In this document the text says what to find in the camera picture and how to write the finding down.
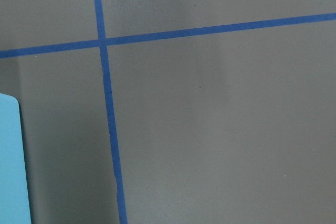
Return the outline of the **light blue plastic bin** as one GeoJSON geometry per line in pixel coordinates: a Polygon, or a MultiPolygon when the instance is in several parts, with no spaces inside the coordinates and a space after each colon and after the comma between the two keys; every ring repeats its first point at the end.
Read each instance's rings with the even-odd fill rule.
{"type": "Polygon", "coordinates": [[[1,94],[1,223],[31,223],[18,101],[1,94]]]}

